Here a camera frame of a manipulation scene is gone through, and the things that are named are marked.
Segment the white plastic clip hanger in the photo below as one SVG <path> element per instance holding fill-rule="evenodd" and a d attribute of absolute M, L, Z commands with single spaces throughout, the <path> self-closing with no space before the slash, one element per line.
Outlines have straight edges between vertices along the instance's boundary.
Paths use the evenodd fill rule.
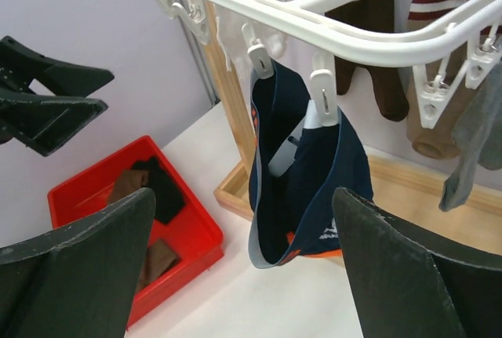
<path fill-rule="evenodd" d="M 500 61 L 501 0 L 470 0 L 417 31 L 385 34 L 366 31 L 326 17 L 330 9 L 354 0 L 155 0 L 172 18 L 180 18 L 202 43 L 210 40 L 204 5 L 221 5 L 319 48 L 313 57 L 309 92 L 318 121 L 335 125 L 334 58 L 378 67 L 411 67 L 420 122 L 435 127 L 459 85 L 476 89 Z M 445 92 L 426 92 L 424 67 L 439 60 L 443 74 L 455 49 L 467 46 L 466 59 Z"/>

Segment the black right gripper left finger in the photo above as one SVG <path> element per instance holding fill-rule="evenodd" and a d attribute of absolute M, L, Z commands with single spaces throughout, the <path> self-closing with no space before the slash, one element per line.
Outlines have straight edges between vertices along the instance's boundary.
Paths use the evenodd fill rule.
<path fill-rule="evenodd" d="M 123 337 L 154 214 L 154 192 L 142 188 L 3 247 L 1 335 Z"/>

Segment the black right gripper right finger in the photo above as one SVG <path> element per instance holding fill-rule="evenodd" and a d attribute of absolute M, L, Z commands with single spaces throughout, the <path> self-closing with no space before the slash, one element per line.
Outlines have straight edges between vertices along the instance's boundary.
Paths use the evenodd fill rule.
<path fill-rule="evenodd" d="M 365 337 L 499 337 L 501 257 L 339 187 L 333 211 Z"/>

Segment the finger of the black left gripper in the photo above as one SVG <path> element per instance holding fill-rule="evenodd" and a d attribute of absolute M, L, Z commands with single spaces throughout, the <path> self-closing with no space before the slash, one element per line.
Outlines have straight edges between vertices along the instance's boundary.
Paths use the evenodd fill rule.
<path fill-rule="evenodd" d="M 87 97 L 114 78 L 103 68 L 44 56 L 10 36 L 1 40 L 1 87 L 15 93 L 31 93 L 36 80 L 56 96 Z"/>
<path fill-rule="evenodd" d="M 15 138 L 48 157 L 107 109 L 99 99 L 2 93 L 1 142 Z"/>

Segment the brown sock grey striped cuff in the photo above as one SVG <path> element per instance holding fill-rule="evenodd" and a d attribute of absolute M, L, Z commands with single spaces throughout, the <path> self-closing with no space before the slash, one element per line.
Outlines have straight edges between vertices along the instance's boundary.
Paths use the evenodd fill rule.
<path fill-rule="evenodd" d="M 147 170 L 127 169 L 124 170 L 115 181 L 107 205 L 110 205 L 129 194 L 145 187 L 148 183 L 149 172 Z"/>

